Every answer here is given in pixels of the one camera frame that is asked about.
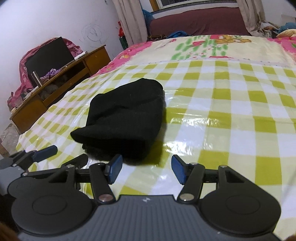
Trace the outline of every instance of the window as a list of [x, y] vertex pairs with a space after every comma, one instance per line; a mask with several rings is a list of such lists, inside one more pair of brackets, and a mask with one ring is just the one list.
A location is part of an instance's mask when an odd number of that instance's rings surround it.
[[195, 3], [195, 2], [217, 2], [219, 0], [150, 0], [154, 11], [164, 9], [168, 7], [174, 7], [183, 4]]

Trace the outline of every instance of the window sill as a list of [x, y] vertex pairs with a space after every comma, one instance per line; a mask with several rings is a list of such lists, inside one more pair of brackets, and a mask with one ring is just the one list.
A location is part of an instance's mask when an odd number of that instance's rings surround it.
[[172, 6], [172, 7], [166, 7], [163, 9], [159, 9], [157, 11], [153, 11], [151, 13], [156, 14], [156, 13], [166, 12], [166, 11], [177, 9], [177, 8], [194, 6], [194, 5], [202, 5], [202, 4], [207, 4], [207, 3], [236, 3], [236, 2], [237, 2], [236, 0], [206, 0], [206, 1], [199, 1], [199, 2], [194, 2], [194, 3], [184, 3], [181, 5]]

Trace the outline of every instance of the green and white checkered sheet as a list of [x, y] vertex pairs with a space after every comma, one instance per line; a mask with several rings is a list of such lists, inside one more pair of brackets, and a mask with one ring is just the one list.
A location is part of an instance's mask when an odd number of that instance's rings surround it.
[[[234, 60], [183, 60], [125, 65], [89, 78], [51, 106], [21, 135], [18, 150], [56, 145], [58, 154], [33, 170], [59, 167], [83, 153], [70, 132], [85, 126], [91, 99], [140, 78], [159, 81], [166, 115], [142, 165], [123, 165], [119, 194], [177, 194], [182, 186], [170, 159], [198, 162], [208, 169], [228, 165], [271, 193], [282, 207], [276, 234], [296, 231], [295, 69]], [[203, 194], [213, 190], [205, 185]], [[89, 185], [84, 191], [91, 193]]]

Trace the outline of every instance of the pillow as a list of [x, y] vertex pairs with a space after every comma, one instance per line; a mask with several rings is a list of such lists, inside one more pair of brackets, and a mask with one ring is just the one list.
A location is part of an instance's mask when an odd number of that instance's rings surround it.
[[277, 38], [296, 37], [296, 29], [287, 29], [277, 35]]

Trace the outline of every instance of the black monitor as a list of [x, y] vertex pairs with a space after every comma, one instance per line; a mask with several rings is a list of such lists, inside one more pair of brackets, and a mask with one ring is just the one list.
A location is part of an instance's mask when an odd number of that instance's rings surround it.
[[31, 73], [36, 71], [39, 77], [45, 76], [51, 69], [60, 69], [74, 57], [67, 48], [62, 37], [59, 37], [47, 45], [42, 46], [33, 56], [29, 57], [25, 63], [28, 76], [32, 85], [36, 84], [32, 81]]

